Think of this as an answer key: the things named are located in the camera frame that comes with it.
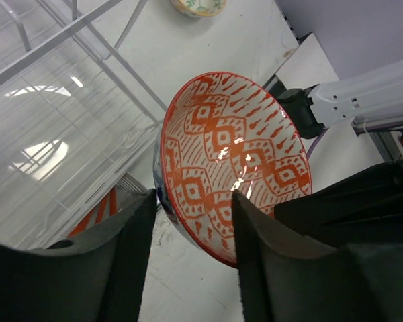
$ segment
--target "purple cable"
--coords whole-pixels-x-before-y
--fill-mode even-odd
[[[312,154],[312,152],[314,151],[316,145],[320,142],[320,140],[322,139],[322,137],[324,136],[325,133],[327,133],[328,129],[325,129],[324,131],[321,132],[321,134],[319,136],[316,137],[316,139],[312,142],[312,144],[309,147],[308,153],[306,153],[306,157],[310,158],[310,155]]]

